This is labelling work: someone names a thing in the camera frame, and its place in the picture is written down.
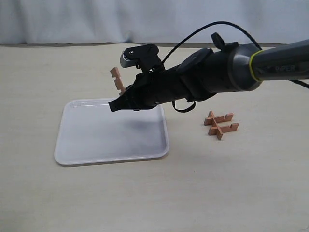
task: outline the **white curtain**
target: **white curtain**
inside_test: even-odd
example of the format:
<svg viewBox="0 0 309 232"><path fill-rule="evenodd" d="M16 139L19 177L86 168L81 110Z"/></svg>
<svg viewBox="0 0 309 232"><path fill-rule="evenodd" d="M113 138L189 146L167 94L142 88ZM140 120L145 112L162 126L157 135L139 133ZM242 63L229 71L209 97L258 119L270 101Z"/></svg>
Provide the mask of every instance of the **white curtain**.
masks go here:
<svg viewBox="0 0 309 232"><path fill-rule="evenodd" d="M309 39L309 0L0 0L0 44L177 43L195 29L227 20L259 43ZM193 37L248 40L229 26Z"/></svg>

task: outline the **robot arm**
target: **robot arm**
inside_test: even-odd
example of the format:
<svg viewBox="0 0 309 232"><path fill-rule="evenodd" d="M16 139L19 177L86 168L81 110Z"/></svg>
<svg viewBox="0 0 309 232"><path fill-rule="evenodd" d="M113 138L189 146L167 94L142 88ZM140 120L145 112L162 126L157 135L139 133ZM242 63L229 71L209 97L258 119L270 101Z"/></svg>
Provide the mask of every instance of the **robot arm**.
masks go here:
<svg viewBox="0 0 309 232"><path fill-rule="evenodd" d="M126 49L121 66L136 66L142 73L109 102L111 111L152 109L183 98L195 106L216 93L252 91L262 81L309 79L309 40L260 50L253 44L225 44L217 33L212 38L220 51L202 48L168 70L154 44Z"/></svg>

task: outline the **yellow ring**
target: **yellow ring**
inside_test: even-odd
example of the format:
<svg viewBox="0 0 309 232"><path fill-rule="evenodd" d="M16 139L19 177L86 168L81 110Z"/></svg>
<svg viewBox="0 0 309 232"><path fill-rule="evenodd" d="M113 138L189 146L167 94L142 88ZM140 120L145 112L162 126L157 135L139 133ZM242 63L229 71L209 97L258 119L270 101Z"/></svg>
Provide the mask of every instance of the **yellow ring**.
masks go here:
<svg viewBox="0 0 309 232"><path fill-rule="evenodd" d="M251 76L252 76L252 78L253 78L255 81L258 81L258 82L262 82L262 81L254 75L253 68L252 68L252 61L253 61L253 57L254 57L255 55L261 53L261 52L263 52L263 50L254 53L254 54L250 57L250 61L249 61L249 69L250 69L250 72L251 72Z"/></svg>

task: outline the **beige table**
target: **beige table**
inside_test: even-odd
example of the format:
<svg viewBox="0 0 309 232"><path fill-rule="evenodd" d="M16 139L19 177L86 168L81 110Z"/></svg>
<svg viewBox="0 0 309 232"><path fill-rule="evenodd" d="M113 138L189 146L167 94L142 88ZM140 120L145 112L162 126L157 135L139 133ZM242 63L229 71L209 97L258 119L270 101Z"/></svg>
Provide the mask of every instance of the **beige table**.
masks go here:
<svg viewBox="0 0 309 232"><path fill-rule="evenodd" d="M70 168L54 161L64 105L116 96L109 70L128 46L0 47L0 231L305 229L309 91L288 81L218 94L187 114L165 104L163 159ZM170 50L160 49L162 57ZM179 49L166 67L193 51ZM128 85L138 70L120 72ZM238 131L208 136L209 110L234 113Z"/></svg>

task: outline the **plastic tray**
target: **plastic tray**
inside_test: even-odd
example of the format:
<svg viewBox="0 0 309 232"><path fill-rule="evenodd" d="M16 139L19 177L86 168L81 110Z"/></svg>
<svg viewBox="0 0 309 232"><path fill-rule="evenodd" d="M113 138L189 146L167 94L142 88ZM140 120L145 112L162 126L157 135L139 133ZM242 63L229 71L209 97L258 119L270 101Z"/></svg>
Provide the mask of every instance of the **plastic tray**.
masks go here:
<svg viewBox="0 0 309 232"><path fill-rule="evenodd" d="M63 111L55 148L61 165L154 159L169 150L164 111L111 112L113 99L69 102Z"/></svg>

